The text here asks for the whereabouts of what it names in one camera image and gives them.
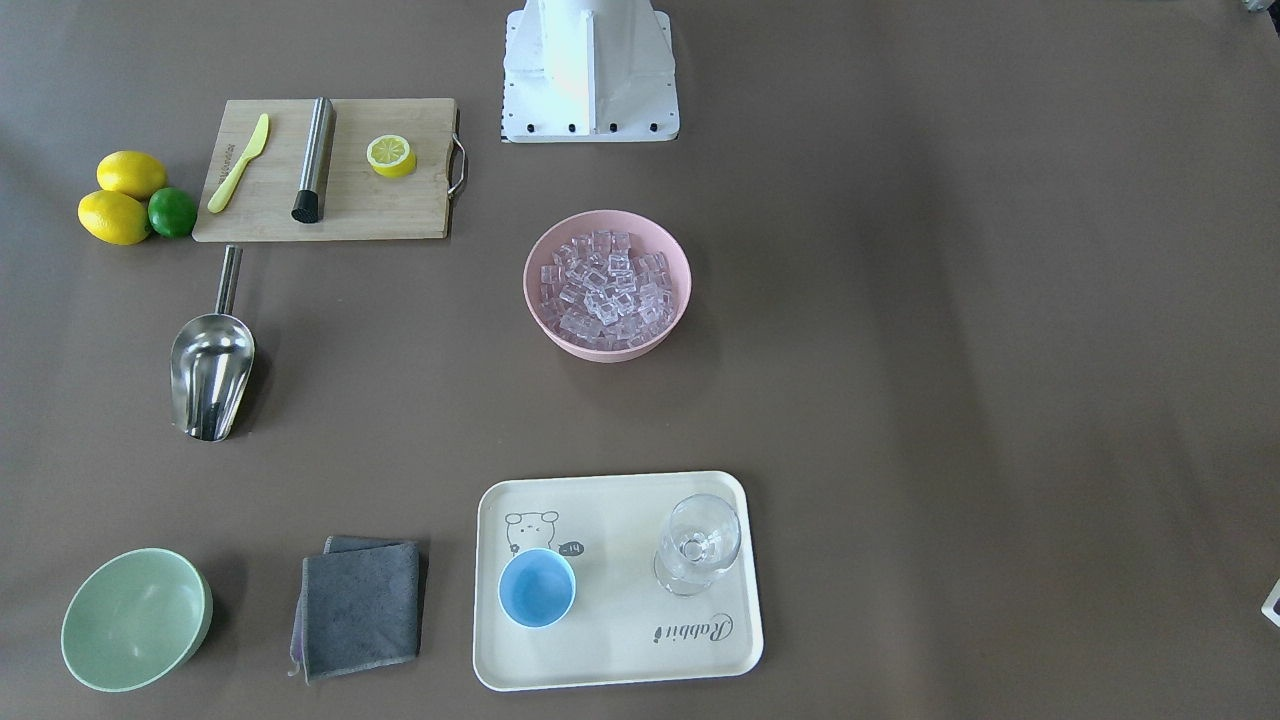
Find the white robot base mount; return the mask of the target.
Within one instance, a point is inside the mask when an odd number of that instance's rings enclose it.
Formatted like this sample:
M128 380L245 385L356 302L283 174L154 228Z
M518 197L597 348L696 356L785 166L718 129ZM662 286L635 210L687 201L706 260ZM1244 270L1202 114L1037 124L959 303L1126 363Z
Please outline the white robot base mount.
M502 141L678 137L671 18L649 1L527 1L504 28Z

